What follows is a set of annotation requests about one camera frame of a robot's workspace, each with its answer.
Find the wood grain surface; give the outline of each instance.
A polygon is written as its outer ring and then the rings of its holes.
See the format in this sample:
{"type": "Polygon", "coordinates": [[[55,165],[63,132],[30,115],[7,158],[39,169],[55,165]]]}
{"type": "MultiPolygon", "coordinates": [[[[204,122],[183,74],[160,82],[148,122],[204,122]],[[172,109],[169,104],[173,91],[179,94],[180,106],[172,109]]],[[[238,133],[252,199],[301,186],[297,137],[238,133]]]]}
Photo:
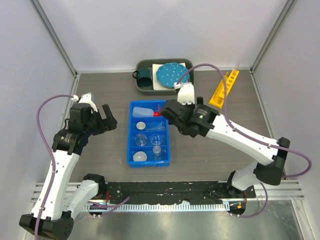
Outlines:
{"type": "MultiPolygon", "coordinates": [[[[197,97],[204,97],[206,104],[221,77],[216,71],[196,71],[194,75],[195,94],[197,97]]],[[[171,125],[170,166],[131,168],[126,160],[130,102],[176,98],[174,95],[142,95],[136,89],[134,81],[131,73],[81,74],[77,95],[93,93],[103,118],[101,106],[109,104],[118,125],[116,130],[90,137],[89,144],[84,148],[72,173],[71,182],[81,181],[88,173],[103,175],[106,181],[227,180],[230,172],[253,161],[253,158],[230,145],[202,136],[192,138],[181,135],[177,128],[171,125]]],[[[269,136],[248,70],[240,71],[230,91],[228,116],[245,128],[269,136]]]]}

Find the shiny floor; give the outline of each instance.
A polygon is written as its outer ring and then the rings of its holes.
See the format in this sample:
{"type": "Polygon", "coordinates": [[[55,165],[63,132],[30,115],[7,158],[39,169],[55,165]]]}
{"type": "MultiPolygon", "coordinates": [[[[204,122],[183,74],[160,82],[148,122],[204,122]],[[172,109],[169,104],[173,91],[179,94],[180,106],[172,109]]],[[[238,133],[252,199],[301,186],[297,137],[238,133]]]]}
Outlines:
{"type": "MultiPolygon", "coordinates": [[[[246,214],[263,202],[247,203],[246,214]]],[[[70,240],[302,240],[291,201],[270,201],[254,218],[236,218],[225,211],[128,212],[101,218],[82,212],[70,240]]]]}
{"type": "MultiPolygon", "coordinates": [[[[175,95],[142,95],[137,91],[134,81],[130,72],[81,74],[77,94],[92,92],[101,110],[103,104],[109,104],[118,126],[114,131],[90,137],[72,172],[71,182],[80,182],[88,173],[103,175],[107,181],[113,182],[227,180],[233,170],[239,170],[253,161],[250,156],[221,141],[202,136],[184,136],[175,126],[170,126],[170,166],[129,167],[126,159],[130,102],[176,98],[175,95]]],[[[196,71],[196,96],[204,97],[204,102],[208,103],[220,81],[221,77],[216,71],[196,71]]],[[[230,91],[228,116],[235,123],[268,136],[248,70],[240,71],[230,91]]]]}

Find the yellow test tube rack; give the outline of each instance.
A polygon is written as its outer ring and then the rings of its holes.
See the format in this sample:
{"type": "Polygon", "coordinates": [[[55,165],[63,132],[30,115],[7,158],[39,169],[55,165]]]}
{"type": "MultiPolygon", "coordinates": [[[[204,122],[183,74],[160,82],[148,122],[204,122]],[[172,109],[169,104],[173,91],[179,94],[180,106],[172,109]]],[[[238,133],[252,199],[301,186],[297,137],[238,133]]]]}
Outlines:
{"type": "MultiPolygon", "coordinates": [[[[236,78],[238,77],[238,74],[239,74],[239,71],[233,69],[229,76],[228,76],[228,72],[224,75],[226,80],[227,95],[229,94],[234,83],[236,82],[236,78]]],[[[225,102],[225,84],[224,84],[224,80],[222,79],[218,87],[216,88],[209,104],[222,109],[224,102],[225,102]]]]}

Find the blue polka dot cloth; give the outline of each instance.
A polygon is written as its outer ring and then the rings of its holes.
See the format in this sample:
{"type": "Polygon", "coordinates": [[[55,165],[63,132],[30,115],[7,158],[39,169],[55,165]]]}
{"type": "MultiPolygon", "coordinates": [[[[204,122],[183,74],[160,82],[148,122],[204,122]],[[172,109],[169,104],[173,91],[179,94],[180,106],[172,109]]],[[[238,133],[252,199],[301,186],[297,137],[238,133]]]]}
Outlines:
{"type": "MultiPolygon", "coordinates": [[[[174,88],[174,83],[176,83],[181,76],[188,71],[182,64],[172,62],[166,63],[159,67],[156,71],[156,79],[158,82],[166,88],[174,88]]],[[[187,83],[189,79],[189,74],[187,74],[180,83],[187,83]]]]}

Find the gray bin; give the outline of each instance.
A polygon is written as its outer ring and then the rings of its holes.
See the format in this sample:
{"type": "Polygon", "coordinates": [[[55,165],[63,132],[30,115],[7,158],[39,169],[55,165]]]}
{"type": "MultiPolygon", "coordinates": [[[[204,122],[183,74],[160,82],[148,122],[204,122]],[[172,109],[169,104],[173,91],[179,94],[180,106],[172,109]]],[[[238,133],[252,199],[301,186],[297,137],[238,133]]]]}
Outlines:
{"type": "MultiPolygon", "coordinates": [[[[150,68],[152,72],[152,64],[167,64],[167,63],[177,63],[182,64],[185,63],[185,67],[187,69],[190,69],[193,67],[193,64],[191,61],[185,58],[168,58],[168,59],[148,59],[148,60],[142,60],[136,65],[136,70],[141,68],[150,68]]],[[[195,76],[194,71],[191,71],[189,73],[189,82],[194,84],[195,76]]],[[[168,89],[168,90],[154,90],[153,85],[149,87],[139,87],[137,84],[137,81],[135,80],[135,86],[143,95],[175,95],[176,91],[174,89],[168,89]]]]}

